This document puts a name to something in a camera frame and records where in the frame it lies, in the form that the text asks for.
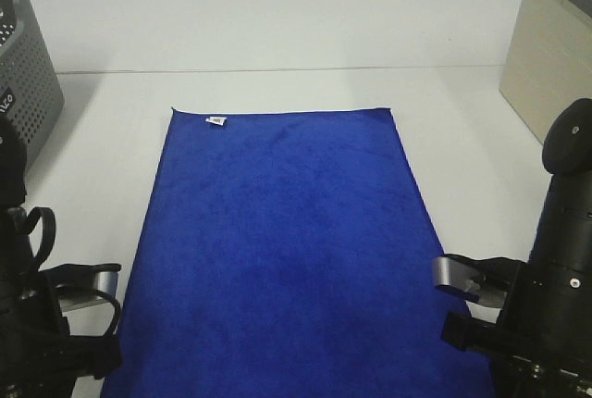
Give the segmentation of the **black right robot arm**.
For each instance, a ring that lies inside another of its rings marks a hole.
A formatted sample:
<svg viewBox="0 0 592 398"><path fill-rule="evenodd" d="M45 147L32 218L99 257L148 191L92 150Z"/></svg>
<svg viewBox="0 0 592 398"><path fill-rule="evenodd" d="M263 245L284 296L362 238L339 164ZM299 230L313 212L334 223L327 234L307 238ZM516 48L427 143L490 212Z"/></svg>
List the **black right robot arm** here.
<svg viewBox="0 0 592 398"><path fill-rule="evenodd" d="M447 314L441 338L489 359L498 397L591 394L591 101L556 118L543 142L551 180L527 261L446 254L436 289L496 308L495 322Z"/></svg>

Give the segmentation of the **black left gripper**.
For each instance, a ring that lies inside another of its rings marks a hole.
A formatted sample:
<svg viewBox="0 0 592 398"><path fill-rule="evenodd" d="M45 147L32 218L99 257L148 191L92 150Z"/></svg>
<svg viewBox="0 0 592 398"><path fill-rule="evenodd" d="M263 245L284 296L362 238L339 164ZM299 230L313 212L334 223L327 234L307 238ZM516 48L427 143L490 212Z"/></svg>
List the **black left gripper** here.
<svg viewBox="0 0 592 398"><path fill-rule="evenodd" d="M52 284L39 274L27 298L16 292L1 299L1 395L69 397L77 379L103 379L122 365L115 334L121 305L93 288ZM103 334L73 335L59 300L87 293L105 300L113 315Z"/></svg>

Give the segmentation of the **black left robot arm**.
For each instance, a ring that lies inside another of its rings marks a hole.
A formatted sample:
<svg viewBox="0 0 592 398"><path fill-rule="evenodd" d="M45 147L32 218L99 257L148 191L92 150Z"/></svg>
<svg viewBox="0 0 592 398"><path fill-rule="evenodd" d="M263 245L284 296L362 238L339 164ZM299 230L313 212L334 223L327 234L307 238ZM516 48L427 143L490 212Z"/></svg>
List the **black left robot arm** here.
<svg viewBox="0 0 592 398"><path fill-rule="evenodd" d="M102 379L122 363L115 334L119 264L43 268L56 239L49 207L26 211L27 150L1 119L1 394L69 397L79 378ZM75 335L66 313L109 304L113 315L99 336Z"/></svg>

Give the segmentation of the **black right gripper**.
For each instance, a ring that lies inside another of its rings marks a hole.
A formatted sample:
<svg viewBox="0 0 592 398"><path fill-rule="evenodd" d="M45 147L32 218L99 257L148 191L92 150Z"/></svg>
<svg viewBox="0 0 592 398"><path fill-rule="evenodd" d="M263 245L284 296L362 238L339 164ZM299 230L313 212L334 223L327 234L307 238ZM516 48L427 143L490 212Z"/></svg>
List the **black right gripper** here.
<svg viewBox="0 0 592 398"><path fill-rule="evenodd" d="M495 322L450 312L441 338L489 358L498 397L591 394L591 284L572 270L523 263Z"/></svg>

